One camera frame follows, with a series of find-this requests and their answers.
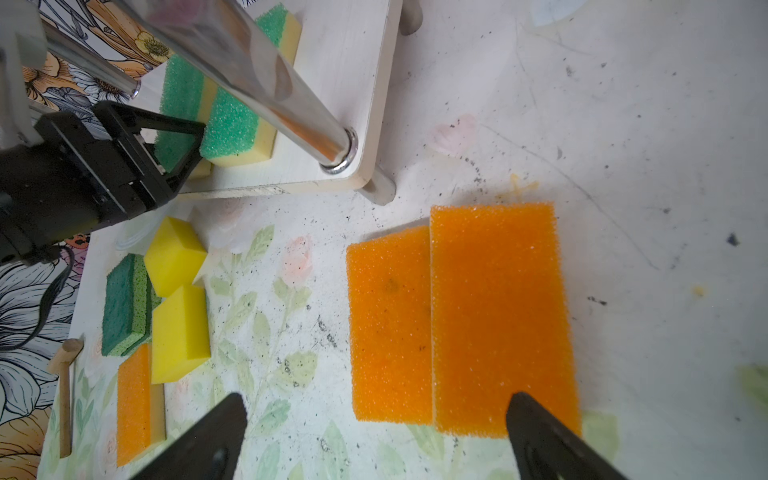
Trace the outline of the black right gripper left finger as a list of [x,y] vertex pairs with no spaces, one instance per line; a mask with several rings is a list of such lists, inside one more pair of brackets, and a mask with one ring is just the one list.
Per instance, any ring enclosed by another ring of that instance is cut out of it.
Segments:
[[243,398],[230,393],[133,479],[232,479],[246,427]]

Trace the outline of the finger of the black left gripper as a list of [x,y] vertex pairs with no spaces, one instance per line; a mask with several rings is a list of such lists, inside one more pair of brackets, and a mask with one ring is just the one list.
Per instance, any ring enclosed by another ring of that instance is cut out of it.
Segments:
[[[101,101],[92,107],[92,111],[110,135],[118,154],[149,192],[179,192],[202,160],[199,147],[205,131],[203,123],[114,101]],[[156,145],[143,140],[143,129],[187,136],[191,143],[168,170],[156,156]]]

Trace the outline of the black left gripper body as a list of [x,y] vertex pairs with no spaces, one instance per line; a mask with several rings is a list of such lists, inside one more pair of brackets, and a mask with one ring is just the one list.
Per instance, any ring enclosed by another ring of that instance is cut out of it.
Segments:
[[51,261],[55,244],[138,217],[174,195],[144,129],[171,131],[171,117],[147,110],[98,110],[96,138],[74,114],[44,115],[42,143],[1,153],[1,261]]

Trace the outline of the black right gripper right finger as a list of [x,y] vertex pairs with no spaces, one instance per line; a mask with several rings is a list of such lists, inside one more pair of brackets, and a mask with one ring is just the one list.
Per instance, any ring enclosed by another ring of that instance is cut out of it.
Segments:
[[621,480],[624,475],[531,395],[514,394],[506,427],[522,479]]

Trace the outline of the light green sponge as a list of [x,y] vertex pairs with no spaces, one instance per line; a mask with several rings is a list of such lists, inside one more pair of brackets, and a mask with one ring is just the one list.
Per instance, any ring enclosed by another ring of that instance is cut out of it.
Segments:
[[[207,124],[218,86],[180,55],[173,55],[166,66],[160,113],[177,119]],[[158,131],[155,157],[170,174],[195,142],[193,135]]]
[[[301,24],[283,4],[277,4],[255,20],[256,25],[289,63],[295,61]],[[201,156],[217,167],[235,167],[272,157],[276,128],[240,100],[219,88],[200,146]]]

